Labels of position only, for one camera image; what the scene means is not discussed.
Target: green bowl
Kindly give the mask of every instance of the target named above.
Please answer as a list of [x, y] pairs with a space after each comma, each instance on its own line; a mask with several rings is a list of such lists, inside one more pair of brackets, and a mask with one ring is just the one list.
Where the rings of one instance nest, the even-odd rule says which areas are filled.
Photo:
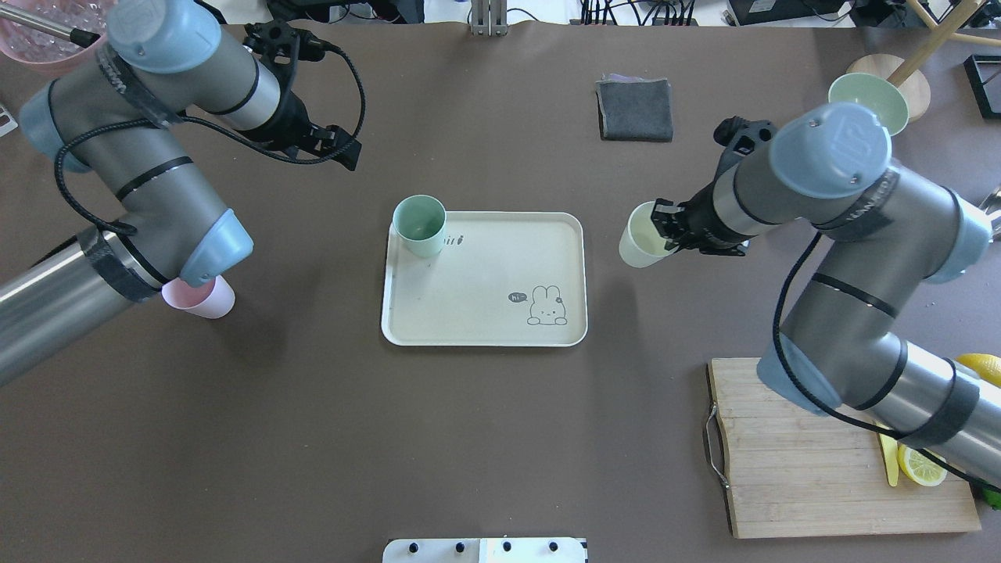
[[827, 101], [850, 101], [871, 109], [891, 135], [903, 131], [910, 118], [904, 94], [875, 74], [850, 72], [841, 76], [828, 89]]

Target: wooden base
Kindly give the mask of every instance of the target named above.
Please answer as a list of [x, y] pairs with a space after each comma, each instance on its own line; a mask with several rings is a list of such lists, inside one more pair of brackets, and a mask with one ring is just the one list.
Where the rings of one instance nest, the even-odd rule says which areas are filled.
[[[865, 72], [875, 74], [880, 78], [889, 78], [894, 70], [900, 68], [904, 59], [886, 54], [866, 55], [852, 63], [848, 67], [848, 72]], [[900, 85], [900, 93], [904, 94], [907, 100], [907, 109], [910, 117], [907, 122], [917, 120], [928, 111], [928, 106], [932, 101], [932, 89], [928, 85], [928, 79], [920, 70], [914, 71], [904, 83]]]

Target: light blue joint cap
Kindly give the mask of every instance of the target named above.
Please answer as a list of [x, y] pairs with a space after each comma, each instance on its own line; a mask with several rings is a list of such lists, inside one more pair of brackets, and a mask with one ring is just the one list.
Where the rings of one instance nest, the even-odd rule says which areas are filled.
[[236, 265], [252, 251], [250, 235], [233, 210], [226, 209], [188, 256], [178, 277], [197, 288]]
[[887, 166], [890, 133], [871, 110], [851, 102], [822, 105], [775, 135], [769, 164], [791, 189], [837, 199], [872, 185]]
[[[832, 409], [840, 407], [841, 396], [831, 387], [831, 383], [827, 381], [824, 374], [820, 373], [813, 362], [786, 335], [779, 335], [779, 338], [782, 341], [782, 351], [786, 354], [786, 361], [789, 362], [789, 367], [793, 369], [793, 374], [800, 380], [803, 387], [828, 407]], [[774, 345], [769, 347], [768, 353], [758, 362], [758, 379], [797, 407], [815, 415], [825, 415], [824, 411], [814, 405], [807, 399], [806, 395], [800, 393], [800, 390], [793, 385], [786, 370], [782, 368], [782, 363], [779, 362], [779, 355], [776, 353]]]
[[959, 229], [956, 242], [938, 271], [925, 278], [930, 284], [945, 284], [966, 273], [966, 268], [980, 261], [991, 243], [991, 220], [979, 207], [955, 195], [959, 203]]
[[147, 72], [191, 70], [212, 56], [221, 38], [215, 17], [191, 0], [121, 0], [108, 13], [108, 42]]
[[[52, 82], [31, 96], [31, 99], [21, 107], [18, 120], [21, 130], [24, 131], [24, 136], [28, 137], [32, 146], [38, 152], [48, 156], [49, 160], [55, 162], [56, 153], [66, 142], [59, 135], [55, 119], [52, 118], [52, 107], [49, 105], [50, 88], [52, 88]], [[70, 172], [90, 171], [90, 166], [80, 162], [76, 156], [73, 156], [72, 152], [67, 153], [66, 157], [63, 158], [63, 168]]]

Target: yellow knife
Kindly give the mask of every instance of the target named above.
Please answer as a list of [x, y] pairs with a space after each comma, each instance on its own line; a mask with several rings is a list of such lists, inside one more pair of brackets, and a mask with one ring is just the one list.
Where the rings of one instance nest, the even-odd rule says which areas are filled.
[[[876, 423], [880, 428], [885, 426]], [[900, 477], [900, 466], [897, 464], [897, 441], [884, 434], [879, 435], [879, 446], [883, 450], [883, 463], [886, 465], [886, 481], [891, 487], [897, 486]]]

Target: ice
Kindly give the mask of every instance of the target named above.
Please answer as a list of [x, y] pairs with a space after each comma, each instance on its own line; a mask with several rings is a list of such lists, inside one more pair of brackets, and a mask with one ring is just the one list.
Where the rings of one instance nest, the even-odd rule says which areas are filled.
[[[114, 2], [109, 0], [94, 2], [49, 0], [26, 9], [70, 27], [103, 34], [105, 14], [113, 4]], [[3, 22], [3, 35], [6, 38], [7, 46], [17, 56], [29, 62], [53, 62], [75, 55], [82, 50], [69, 41], [56, 39], [30, 27], [8, 21]]]

